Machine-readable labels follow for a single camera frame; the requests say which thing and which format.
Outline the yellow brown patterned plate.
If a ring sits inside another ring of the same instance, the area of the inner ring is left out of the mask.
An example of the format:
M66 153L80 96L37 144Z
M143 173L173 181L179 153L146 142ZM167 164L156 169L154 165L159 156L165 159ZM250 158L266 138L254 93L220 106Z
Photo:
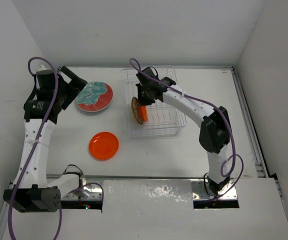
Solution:
M141 114L140 114L140 110L139 110L139 101L138 99L134 96L132 97L131 99L131 110L132 110L132 114L136 120L136 122L140 125L143 124L143 119L141 117Z

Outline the white plate red teal pattern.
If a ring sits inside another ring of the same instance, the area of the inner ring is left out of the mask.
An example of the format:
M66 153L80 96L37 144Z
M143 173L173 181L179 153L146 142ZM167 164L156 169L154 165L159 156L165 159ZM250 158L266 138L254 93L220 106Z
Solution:
M96 113L107 108L114 97L113 89L105 82L88 82L75 99L77 107L88 113Z

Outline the orange plastic plate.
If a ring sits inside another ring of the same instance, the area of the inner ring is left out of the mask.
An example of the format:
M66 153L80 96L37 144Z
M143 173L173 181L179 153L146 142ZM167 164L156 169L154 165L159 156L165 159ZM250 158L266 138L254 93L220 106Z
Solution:
M113 133L102 131L91 138L88 151L94 159L107 161L116 155L119 146L119 140Z
M140 113L140 117L141 117L142 121L144 123L147 123L149 121L147 107L146 106L140 106L139 107L139 113Z

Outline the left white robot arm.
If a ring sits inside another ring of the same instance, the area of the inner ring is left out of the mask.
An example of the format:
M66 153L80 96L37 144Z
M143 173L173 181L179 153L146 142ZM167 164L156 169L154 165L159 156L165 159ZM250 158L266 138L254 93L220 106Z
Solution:
M66 66L36 72L34 87L24 103L25 137L19 170L3 199L20 213L56 212L61 199L80 186L81 171L47 181L47 162L58 115L78 96L87 82Z

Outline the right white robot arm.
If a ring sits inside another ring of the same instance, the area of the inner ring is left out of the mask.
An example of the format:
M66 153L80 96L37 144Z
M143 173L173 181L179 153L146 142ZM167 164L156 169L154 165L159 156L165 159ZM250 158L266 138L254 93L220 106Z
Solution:
M138 103L149 106L159 100L170 105L192 121L200 129L198 141L207 153L208 184L214 195L229 183L231 172L225 166L227 151L232 133L228 111L211 103L194 100L186 95L182 88L171 78L159 79L152 67L139 70L136 74Z

